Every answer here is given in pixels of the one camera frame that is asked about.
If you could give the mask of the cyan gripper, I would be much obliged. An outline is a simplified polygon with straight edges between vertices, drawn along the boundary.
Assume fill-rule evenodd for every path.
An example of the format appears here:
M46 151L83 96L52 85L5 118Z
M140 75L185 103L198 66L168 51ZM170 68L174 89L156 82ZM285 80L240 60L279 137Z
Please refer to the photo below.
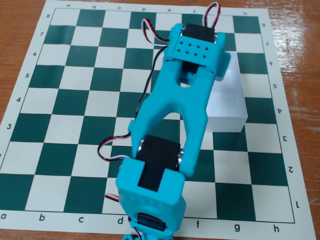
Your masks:
M227 51L224 51L221 56L221 60L218 64L217 73L216 73L216 80L218 82L221 82L224 79L226 71L229 67L230 59L231 59L231 54Z

